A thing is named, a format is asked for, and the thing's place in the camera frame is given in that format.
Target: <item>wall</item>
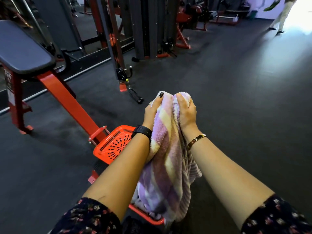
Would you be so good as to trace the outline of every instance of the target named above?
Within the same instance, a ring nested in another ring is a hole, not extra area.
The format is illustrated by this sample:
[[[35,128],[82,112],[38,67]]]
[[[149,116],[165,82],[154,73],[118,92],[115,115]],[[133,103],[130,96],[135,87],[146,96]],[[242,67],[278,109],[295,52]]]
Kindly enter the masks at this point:
[[[262,5],[262,0],[247,0],[251,4],[251,10],[257,10],[257,16],[256,18],[261,19],[275,19],[280,12],[284,8],[284,2],[285,0],[281,0],[280,3],[271,11],[264,12],[263,10],[270,6],[273,3],[273,0],[266,0],[263,7],[258,9]]]

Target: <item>gym floor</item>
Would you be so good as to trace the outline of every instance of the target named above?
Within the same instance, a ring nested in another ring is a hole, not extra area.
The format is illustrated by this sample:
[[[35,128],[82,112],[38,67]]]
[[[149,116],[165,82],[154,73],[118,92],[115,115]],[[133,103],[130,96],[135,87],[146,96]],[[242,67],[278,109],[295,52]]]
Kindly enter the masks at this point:
[[[312,221],[312,35],[267,32],[269,20],[188,31],[177,58],[133,63],[130,80],[145,102],[121,93],[107,62],[69,82],[78,102],[109,130],[142,123],[160,90],[191,94],[199,128],[225,154]],[[125,54],[130,63],[134,51]],[[0,232],[47,233],[89,187],[96,158],[87,134],[49,94],[29,102],[21,135],[0,116]],[[182,233],[238,233],[203,178],[191,186]]]

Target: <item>red plastic basket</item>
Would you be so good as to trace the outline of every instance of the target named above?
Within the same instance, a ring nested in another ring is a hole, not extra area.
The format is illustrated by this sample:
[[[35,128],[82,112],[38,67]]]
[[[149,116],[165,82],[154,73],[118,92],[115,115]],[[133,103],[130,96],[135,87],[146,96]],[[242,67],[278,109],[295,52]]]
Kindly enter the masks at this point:
[[[99,143],[93,150],[94,156],[98,157],[107,164],[111,164],[116,157],[123,151],[126,145],[131,140],[131,135],[135,127],[132,126],[119,126],[113,130],[101,143]],[[148,221],[153,225],[164,224],[164,218],[160,220],[154,220],[149,217],[149,215],[142,210],[136,208],[134,205],[130,204],[129,208]]]

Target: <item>purple and yellow striped towel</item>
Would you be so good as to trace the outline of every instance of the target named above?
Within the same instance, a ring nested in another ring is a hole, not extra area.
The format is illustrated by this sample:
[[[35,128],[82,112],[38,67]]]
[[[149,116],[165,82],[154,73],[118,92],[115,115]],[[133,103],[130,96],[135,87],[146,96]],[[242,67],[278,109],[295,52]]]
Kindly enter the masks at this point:
[[[188,105],[190,95],[181,93]],[[201,172],[187,150],[179,126],[176,95],[164,92],[152,133],[150,154],[137,185],[139,208],[161,214],[168,221],[182,220],[191,200],[190,185]]]

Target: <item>wristwatch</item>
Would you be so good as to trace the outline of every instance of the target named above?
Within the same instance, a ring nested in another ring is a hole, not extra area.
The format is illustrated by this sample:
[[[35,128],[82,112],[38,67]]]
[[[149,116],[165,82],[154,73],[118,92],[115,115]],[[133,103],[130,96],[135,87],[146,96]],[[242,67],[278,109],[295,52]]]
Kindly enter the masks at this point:
[[[135,128],[135,130],[133,131],[131,138],[133,138],[137,133],[141,133],[147,136],[147,138],[151,141],[152,138],[152,131],[145,127],[145,126],[140,126],[137,125],[137,127]]]

